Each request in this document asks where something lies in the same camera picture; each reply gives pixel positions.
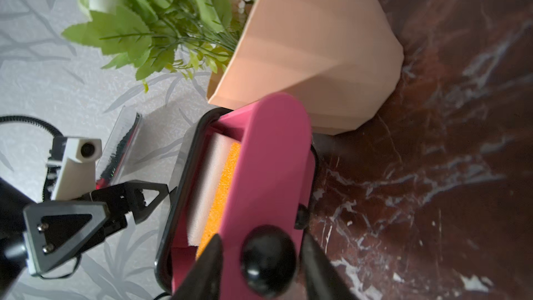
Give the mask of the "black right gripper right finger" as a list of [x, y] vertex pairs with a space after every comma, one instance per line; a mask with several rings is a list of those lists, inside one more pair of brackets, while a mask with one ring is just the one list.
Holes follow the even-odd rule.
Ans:
[[316, 240], [307, 232], [303, 235], [301, 245], [301, 266], [308, 299], [358, 299], [351, 293]]

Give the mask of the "orange white sponge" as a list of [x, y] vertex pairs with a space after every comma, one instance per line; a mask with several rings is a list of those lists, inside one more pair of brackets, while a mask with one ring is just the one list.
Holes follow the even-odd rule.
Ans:
[[218, 232], [240, 157], [241, 143], [220, 133], [212, 134], [187, 212], [187, 242], [199, 259]]

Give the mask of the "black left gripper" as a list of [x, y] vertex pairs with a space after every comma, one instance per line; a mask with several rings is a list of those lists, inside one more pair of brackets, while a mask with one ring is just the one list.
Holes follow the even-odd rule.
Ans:
[[98, 201], [46, 201], [26, 207], [30, 203], [1, 179], [1, 296], [26, 264], [31, 275], [41, 276], [74, 258], [110, 215], [107, 204]]

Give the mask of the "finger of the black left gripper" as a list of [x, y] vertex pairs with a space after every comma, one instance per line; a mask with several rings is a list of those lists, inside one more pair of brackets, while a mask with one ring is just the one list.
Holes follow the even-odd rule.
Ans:
[[107, 204], [110, 216], [103, 230], [116, 233], [127, 227], [128, 213], [133, 214], [136, 224], [143, 223], [168, 194], [168, 185], [164, 183], [128, 181], [92, 191], [89, 199]]

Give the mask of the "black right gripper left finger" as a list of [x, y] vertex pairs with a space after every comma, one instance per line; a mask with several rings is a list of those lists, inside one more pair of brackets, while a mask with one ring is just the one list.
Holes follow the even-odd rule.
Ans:
[[223, 244], [215, 234], [171, 300], [218, 300], [223, 269]]

